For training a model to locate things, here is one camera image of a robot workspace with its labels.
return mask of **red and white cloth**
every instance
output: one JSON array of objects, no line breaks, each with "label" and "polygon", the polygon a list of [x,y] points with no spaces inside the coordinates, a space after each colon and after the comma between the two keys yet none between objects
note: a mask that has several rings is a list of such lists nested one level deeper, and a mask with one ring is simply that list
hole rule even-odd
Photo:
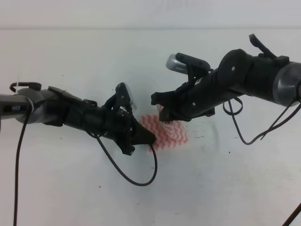
[{"label": "red and white cloth", "polygon": [[158,114],[147,114],[141,117],[140,122],[145,128],[156,135],[155,150],[176,147],[187,143],[188,137],[181,121],[159,121]]}]

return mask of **white background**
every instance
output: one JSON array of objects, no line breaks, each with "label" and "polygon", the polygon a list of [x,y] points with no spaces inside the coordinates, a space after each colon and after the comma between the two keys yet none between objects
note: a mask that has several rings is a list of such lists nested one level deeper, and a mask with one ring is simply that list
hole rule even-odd
[{"label": "white background", "polygon": [[298,0],[1,0],[0,28],[300,27]]},{"label": "white background", "polygon": [[[126,82],[139,107],[155,113],[150,96],[174,90],[187,76],[169,71],[171,53],[182,52],[216,68],[232,49],[259,51],[255,33],[276,55],[301,62],[298,30],[180,31],[1,31],[0,93],[21,81],[55,86],[103,104]],[[250,140],[268,128],[283,107],[243,97],[237,117]],[[204,124],[203,135],[186,146],[158,152],[158,176],[148,187],[123,179],[97,141],[63,126],[29,125],[20,156],[19,226],[275,226],[300,203],[301,115],[251,146],[239,140],[222,107]],[[22,124],[2,121],[0,136],[0,225],[13,220],[15,154]],[[102,139],[132,179],[147,181],[154,166],[145,147],[125,156]],[[300,225],[301,217],[295,224]]]}]

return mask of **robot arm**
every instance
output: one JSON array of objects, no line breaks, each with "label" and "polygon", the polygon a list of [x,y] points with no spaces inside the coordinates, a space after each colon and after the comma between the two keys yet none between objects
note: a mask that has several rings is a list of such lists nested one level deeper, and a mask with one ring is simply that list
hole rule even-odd
[{"label": "robot arm", "polygon": [[301,64],[290,62],[287,56],[276,57],[253,34],[250,41],[263,53],[251,56],[241,49],[232,50],[215,70],[206,61],[181,53],[171,55],[167,68],[188,74],[188,82],[175,91],[151,96],[152,105],[164,107],[160,120],[212,116],[214,107],[243,94],[283,106],[295,100],[295,105],[300,100]]},{"label": "robot arm", "polygon": [[[17,84],[10,89],[15,92]],[[97,102],[81,100],[55,87],[41,89],[35,82],[20,82],[24,88],[16,95],[0,95],[0,119],[16,118],[24,123],[28,111],[30,123],[46,125],[67,125],[112,139],[123,154],[131,155],[134,145],[155,142],[153,133],[144,128],[132,114],[132,98],[124,83],[116,87],[116,93],[101,107]]]}]

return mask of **black cable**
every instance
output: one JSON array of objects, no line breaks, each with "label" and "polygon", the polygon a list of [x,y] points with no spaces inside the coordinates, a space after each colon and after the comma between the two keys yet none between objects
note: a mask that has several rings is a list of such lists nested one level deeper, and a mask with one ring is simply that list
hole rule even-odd
[{"label": "black cable", "polygon": [[273,122],[273,124],[269,127],[269,129],[271,129],[278,121],[279,119],[286,113],[286,111],[292,106],[292,104],[295,102],[296,100],[293,99],[292,102],[286,107],[286,109],[278,116],[278,118]]},{"label": "black cable", "polygon": [[53,97],[55,97],[55,95],[51,96],[48,99],[45,100],[41,100],[39,102],[36,102],[33,105],[33,110],[31,107],[29,107],[27,109],[26,112],[26,117],[22,126],[22,130],[21,130],[21,135],[19,138],[19,142],[18,142],[18,147],[17,147],[17,152],[16,152],[16,165],[15,165],[15,204],[14,204],[14,223],[13,226],[17,226],[17,213],[18,213],[18,187],[19,187],[19,159],[20,159],[20,151],[21,151],[21,144],[22,144],[22,140],[23,140],[23,136],[25,133],[25,129],[28,123],[28,120],[31,116],[32,113],[34,113],[42,104],[46,103],[48,100],[52,99]]},{"label": "black cable", "polygon": [[24,132],[26,129],[26,125],[28,123],[29,117],[32,113],[32,108],[29,107],[26,113],[26,118],[21,130],[21,135],[19,138],[18,148],[16,152],[16,170],[15,170],[15,206],[14,206],[14,226],[17,225],[17,212],[18,212],[18,185],[19,185],[19,159],[20,159],[20,150],[21,150],[21,144],[24,136]]},{"label": "black cable", "polygon": [[157,156],[156,156],[156,152],[155,152],[155,149],[154,149],[153,145],[150,145],[150,148],[152,150],[152,153],[154,155],[154,160],[155,160],[155,171],[154,171],[154,174],[153,174],[152,178],[149,180],[149,182],[146,182],[146,183],[137,183],[137,182],[133,181],[132,179],[130,179],[127,175],[125,175],[124,172],[122,172],[122,170],[119,168],[119,166],[116,164],[116,162],[113,160],[113,158],[109,154],[108,150],[103,145],[103,143],[100,140],[100,138],[96,135],[96,133],[93,132],[93,134],[94,134],[96,140],[98,141],[98,143],[100,144],[100,146],[102,147],[103,151],[105,152],[105,154],[107,155],[107,157],[109,158],[109,160],[111,161],[111,163],[113,164],[113,166],[123,176],[124,179],[126,179],[128,182],[130,182],[131,184],[136,185],[136,186],[147,186],[147,185],[150,185],[154,181],[154,179],[156,177],[156,174],[157,174],[157,170],[158,170],[158,162],[157,162]]},{"label": "black cable", "polygon": [[289,218],[284,222],[282,226],[289,226],[300,212],[301,212],[301,203],[299,204],[299,206],[297,206],[297,208],[294,210],[294,212],[289,216]]},{"label": "black cable", "polygon": [[[286,107],[286,109],[278,116],[278,118],[273,122],[273,124],[270,126],[269,129],[267,129],[266,131],[262,132],[261,134],[257,135],[253,140],[251,140],[250,142],[246,142],[243,138],[243,136],[241,135],[241,132],[239,130],[238,124],[236,122],[235,119],[235,115],[237,115],[236,113],[233,112],[232,109],[232,104],[231,101],[228,101],[229,103],[229,107],[230,107],[230,112],[232,116],[232,119],[234,121],[234,125],[236,127],[236,130],[238,132],[238,135],[241,139],[241,141],[245,144],[245,145],[251,145],[253,144],[258,138],[262,137],[261,139],[263,139],[268,133],[270,133],[271,131],[279,128],[280,126],[284,125],[285,123],[287,123],[289,120],[291,120],[296,114],[297,112],[301,109],[301,104],[299,104],[296,109],[286,118],[284,119],[281,123],[279,123],[278,125],[275,126],[275,124],[277,123],[277,121],[279,121],[279,119],[285,114],[285,112],[288,110],[288,108],[290,106],[292,106],[292,104],[296,101],[296,99],[293,99],[292,102],[289,104],[289,106]],[[298,216],[298,214],[301,212],[301,203],[299,204],[299,206],[294,210],[294,212],[290,215],[290,217],[285,221],[285,223],[282,226],[289,226],[292,221]]]},{"label": "black cable", "polygon": [[[228,103],[229,103],[230,111],[231,111],[232,113],[234,113],[234,112],[233,112],[233,109],[232,109],[232,104],[231,104],[231,102],[228,101]],[[294,117],[294,116],[297,114],[297,112],[298,112],[300,109],[301,109],[301,104],[299,104],[299,105],[297,106],[297,108],[296,108],[296,109],[295,109],[295,110],[294,110],[294,111],[293,111],[286,119],[284,119],[281,123],[279,123],[279,124],[276,125],[276,126],[270,127],[269,129],[267,129],[266,131],[262,132],[261,134],[258,134],[258,135],[257,135],[253,140],[251,140],[250,142],[246,142],[246,141],[244,140],[243,136],[241,135],[241,132],[240,132],[240,130],[239,130],[239,127],[238,127],[238,124],[237,124],[237,122],[236,122],[236,119],[235,119],[235,116],[234,116],[234,115],[232,115],[232,119],[233,119],[234,125],[235,125],[235,127],[236,127],[236,130],[237,130],[237,132],[238,132],[238,135],[239,135],[241,141],[242,141],[245,145],[251,145],[251,144],[253,144],[258,138],[260,138],[260,137],[262,137],[262,136],[264,136],[264,135],[270,133],[271,131],[273,131],[273,130],[279,128],[280,126],[284,125],[285,123],[287,123],[289,120],[291,120],[292,117]]]}]

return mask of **white table surface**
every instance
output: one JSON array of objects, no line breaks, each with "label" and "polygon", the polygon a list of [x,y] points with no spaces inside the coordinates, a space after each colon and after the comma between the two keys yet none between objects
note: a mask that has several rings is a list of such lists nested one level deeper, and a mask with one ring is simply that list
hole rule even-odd
[{"label": "white table surface", "polygon": [[[276,55],[301,62],[301,30],[0,31],[0,93],[20,81],[55,86],[103,104],[126,82],[137,117],[155,113],[151,94],[170,91],[187,76],[165,67],[182,52],[216,68],[232,49],[256,55],[248,35]],[[251,140],[283,107],[242,97],[237,116]],[[222,107],[188,123],[187,145],[158,152],[158,175],[148,187],[128,183],[97,141],[63,126],[29,125],[20,156],[19,226],[267,226],[282,225],[301,201],[301,114],[265,139],[245,146]],[[202,138],[195,138],[204,127]],[[0,225],[13,222],[15,155],[22,124],[2,121]],[[102,139],[125,173],[147,181],[153,157],[138,146],[125,156]],[[293,225],[300,225],[301,217]]]}]

